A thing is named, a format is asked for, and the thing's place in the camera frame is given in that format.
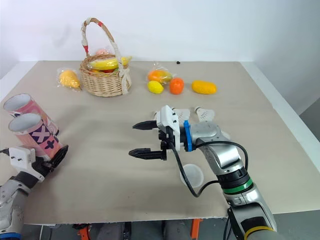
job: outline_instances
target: yellow fruit in plastic bag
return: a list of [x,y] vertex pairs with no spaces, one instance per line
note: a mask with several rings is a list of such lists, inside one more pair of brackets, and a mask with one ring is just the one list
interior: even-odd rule
[[70,87],[74,89],[80,88],[80,82],[78,80],[77,74],[72,70],[64,70],[59,75],[60,83],[65,87]]
[[[131,59],[132,59],[132,56],[123,56],[121,58],[122,65],[127,65]],[[118,61],[116,58],[109,58],[105,60],[95,60],[95,61],[89,62],[89,67],[98,71],[112,70],[112,69],[118,68]]]
[[198,94],[215,94],[217,92],[217,86],[209,81],[194,80],[191,87]]
[[164,87],[158,81],[149,81],[148,89],[154,94],[160,94],[163,92]]
[[157,69],[148,73],[149,81],[157,81],[161,84],[169,83],[172,80],[172,74],[168,71]]

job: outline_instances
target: printed pattern on cup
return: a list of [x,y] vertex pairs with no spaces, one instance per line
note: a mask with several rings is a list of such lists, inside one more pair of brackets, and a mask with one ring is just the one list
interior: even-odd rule
[[30,101],[23,107],[17,109],[16,111],[10,111],[10,113],[15,118],[26,113],[39,114],[44,124],[48,127],[52,134],[56,135],[59,132],[58,126],[50,119],[50,117],[42,110],[42,108],[34,101],[33,98],[31,98]]
[[52,159],[62,147],[58,138],[49,131],[43,121],[28,130],[15,132],[15,135],[24,145],[34,148],[37,157],[45,160]]

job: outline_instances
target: basket handle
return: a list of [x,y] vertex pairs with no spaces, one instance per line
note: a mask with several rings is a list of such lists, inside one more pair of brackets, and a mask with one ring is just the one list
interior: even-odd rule
[[109,32],[108,28],[98,19],[94,18],[94,17],[89,17],[87,18],[81,27],[81,34],[82,34],[82,46],[85,50],[85,54],[87,57],[89,57],[89,49],[88,49],[88,41],[87,41],[87,36],[86,36],[86,30],[87,30],[87,26],[90,23],[96,23],[98,24],[99,27],[101,27],[103,29],[103,31],[106,33],[106,35],[109,38],[109,41],[114,49],[114,54],[115,54],[115,58],[118,62],[118,69],[119,69],[119,76],[122,78],[121,81],[121,89],[122,89],[122,94],[127,94],[128,93],[128,88],[127,88],[127,82],[129,83],[129,85],[131,85],[131,79],[129,76],[129,68],[124,69],[124,66],[122,65],[122,59],[121,59],[121,55],[118,49],[117,44],[115,43],[114,37],[111,35],[111,33]]

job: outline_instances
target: orange table leg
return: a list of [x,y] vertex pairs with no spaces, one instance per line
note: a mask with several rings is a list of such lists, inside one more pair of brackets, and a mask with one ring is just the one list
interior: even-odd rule
[[78,231],[78,235],[81,236],[81,240],[90,240],[89,230],[90,225],[87,225]]
[[203,219],[201,219],[201,218],[192,219],[191,233],[190,233],[192,239],[198,240],[199,226],[200,226],[200,222],[202,222],[202,221],[203,221]]

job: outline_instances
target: blue ring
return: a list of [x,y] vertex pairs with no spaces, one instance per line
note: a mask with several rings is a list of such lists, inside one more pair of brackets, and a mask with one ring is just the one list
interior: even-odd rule
[[15,233],[15,232],[0,234],[0,239],[9,239],[9,238],[21,239],[21,234]]
[[183,123],[185,129],[186,143],[187,143],[187,152],[192,152],[192,139],[190,134],[190,124],[188,120],[185,120]]

